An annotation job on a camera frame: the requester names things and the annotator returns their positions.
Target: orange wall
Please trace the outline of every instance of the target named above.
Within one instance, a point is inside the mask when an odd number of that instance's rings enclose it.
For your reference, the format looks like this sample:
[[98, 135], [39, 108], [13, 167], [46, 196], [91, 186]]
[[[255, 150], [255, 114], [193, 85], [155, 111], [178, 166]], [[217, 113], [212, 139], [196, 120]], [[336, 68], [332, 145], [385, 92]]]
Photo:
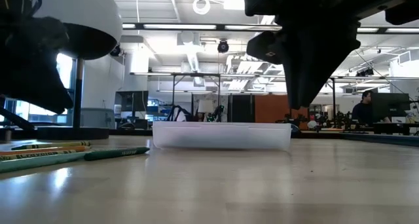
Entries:
[[[283, 120], [285, 115], [289, 113], [288, 96], [255, 96], [255, 112], [256, 122], [274, 123], [276, 120]], [[297, 118], [298, 114], [307, 115], [307, 108], [292, 110], [291, 116]], [[300, 125], [300, 129], [306, 129], [306, 123]]]

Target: crayon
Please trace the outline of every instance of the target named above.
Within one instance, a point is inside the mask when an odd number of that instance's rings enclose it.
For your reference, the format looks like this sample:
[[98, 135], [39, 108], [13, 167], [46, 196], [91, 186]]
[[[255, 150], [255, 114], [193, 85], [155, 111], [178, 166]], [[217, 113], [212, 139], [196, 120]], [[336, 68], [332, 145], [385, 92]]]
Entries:
[[49, 155], [64, 155], [69, 153], [77, 153], [75, 150], [68, 150], [68, 151], [51, 151], [51, 152], [42, 152], [42, 153], [28, 153], [28, 154], [21, 154], [21, 155], [0, 155], [0, 161], [8, 161], [14, 159], [28, 159], [34, 157], [43, 157]]
[[76, 141], [76, 142], [60, 142], [60, 143], [40, 143], [40, 144], [30, 144], [30, 145], [22, 145], [18, 147], [12, 148], [13, 151], [15, 150], [23, 150], [23, 149], [41, 149], [41, 148], [51, 148], [51, 147], [70, 147], [70, 146], [90, 146], [89, 141]]
[[0, 173], [14, 172], [28, 168], [38, 168], [42, 166], [61, 164], [80, 160], [86, 153], [71, 153], [65, 155], [49, 155], [30, 159], [16, 159], [0, 162]]
[[67, 151], [67, 150], [74, 150], [76, 152], [83, 152], [89, 150], [90, 147], [88, 146], [72, 146], [71, 148], [68, 147], [53, 147], [53, 148], [44, 148], [44, 149], [24, 149], [19, 151], [0, 151], [0, 155], [21, 155], [21, 154], [28, 154], [28, 153], [44, 153], [44, 152], [52, 152], [52, 151]]
[[147, 147], [138, 147], [132, 149], [112, 149], [108, 151], [93, 151], [87, 153], [84, 156], [84, 159], [87, 161], [99, 160], [99, 159], [110, 159], [110, 158], [117, 158], [123, 156], [130, 156], [130, 155], [139, 155], [144, 154], [150, 150]]

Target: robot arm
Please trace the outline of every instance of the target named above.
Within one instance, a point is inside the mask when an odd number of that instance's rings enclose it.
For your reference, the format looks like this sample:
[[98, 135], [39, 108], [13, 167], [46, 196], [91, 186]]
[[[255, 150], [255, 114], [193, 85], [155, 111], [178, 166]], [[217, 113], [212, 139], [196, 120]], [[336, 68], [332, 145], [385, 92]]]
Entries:
[[359, 20], [384, 10], [395, 25], [419, 19], [418, 0], [245, 0], [246, 14], [275, 15], [278, 32], [250, 40], [247, 53], [283, 64], [290, 108], [308, 107], [349, 53]]

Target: white plastic tray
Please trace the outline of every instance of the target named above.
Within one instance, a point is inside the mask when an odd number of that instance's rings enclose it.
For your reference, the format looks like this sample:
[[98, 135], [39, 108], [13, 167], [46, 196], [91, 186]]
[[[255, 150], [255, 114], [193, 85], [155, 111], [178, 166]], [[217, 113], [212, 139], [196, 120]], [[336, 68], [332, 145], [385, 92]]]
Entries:
[[289, 150], [290, 124], [154, 122], [156, 147]]

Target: table surface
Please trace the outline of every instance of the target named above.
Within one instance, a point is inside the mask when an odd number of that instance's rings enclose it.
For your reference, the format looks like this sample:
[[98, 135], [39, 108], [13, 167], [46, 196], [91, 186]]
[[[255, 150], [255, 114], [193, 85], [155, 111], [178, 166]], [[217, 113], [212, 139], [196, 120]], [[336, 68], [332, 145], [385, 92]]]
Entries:
[[[417, 223], [419, 149], [291, 140], [291, 153], [157, 149], [0, 174], [0, 223]], [[8, 149], [11, 145], [0, 145]]]

